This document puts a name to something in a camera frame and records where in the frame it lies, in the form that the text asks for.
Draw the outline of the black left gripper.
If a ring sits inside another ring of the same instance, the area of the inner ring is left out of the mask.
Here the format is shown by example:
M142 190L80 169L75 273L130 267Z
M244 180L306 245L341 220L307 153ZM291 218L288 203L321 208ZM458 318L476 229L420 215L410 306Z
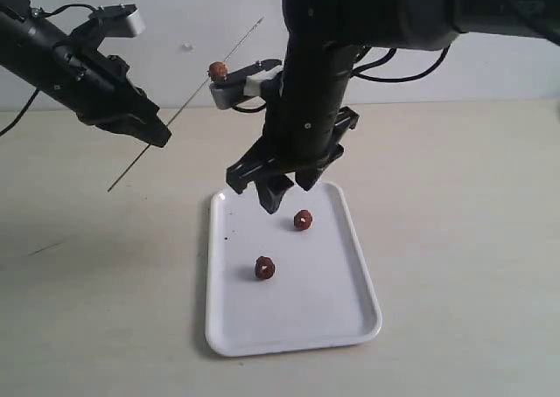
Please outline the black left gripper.
M171 139L158 117L159 106L130 82L123 59L71 38L53 42L47 53L47 95L73 110L81 122L158 148Z

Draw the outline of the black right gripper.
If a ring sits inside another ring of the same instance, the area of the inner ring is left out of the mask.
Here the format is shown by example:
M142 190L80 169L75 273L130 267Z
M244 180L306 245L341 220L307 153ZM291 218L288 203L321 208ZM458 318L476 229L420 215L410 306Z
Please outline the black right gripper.
M359 115L350 107L341 108L334 120L325 152L313 159L286 155L271 140L261 136L236 163L227 168L227 185L241 194L249 183L255 182L261 207L268 214L274 214L285 193L294 186L285 175L295 173L297 185L308 192L325 170L344 154L340 141L349 129L356 128L358 120Z

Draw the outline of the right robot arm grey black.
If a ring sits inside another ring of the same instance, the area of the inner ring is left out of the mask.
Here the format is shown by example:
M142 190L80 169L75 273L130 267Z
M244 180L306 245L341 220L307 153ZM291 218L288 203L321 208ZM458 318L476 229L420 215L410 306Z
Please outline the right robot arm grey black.
M226 172L237 193L254 185L261 206L279 208L294 185L310 190L343 155L358 115L342 103L352 78L366 79L373 47L446 55L464 33L559 40L559 0L283 0L284 59L214 76L219 109L263 100L261 137Z

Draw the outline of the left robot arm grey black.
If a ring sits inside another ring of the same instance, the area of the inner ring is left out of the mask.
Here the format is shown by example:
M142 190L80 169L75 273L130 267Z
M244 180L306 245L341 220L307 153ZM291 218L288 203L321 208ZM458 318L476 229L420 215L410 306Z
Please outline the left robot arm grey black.
M1 0L2 67L88 126L164 147L171 132L158 106L129 80L124 59L99 51L106 38L135 38L144 31L137 6L86 8L87 21L64 33L50 22L52 13L31 0Z

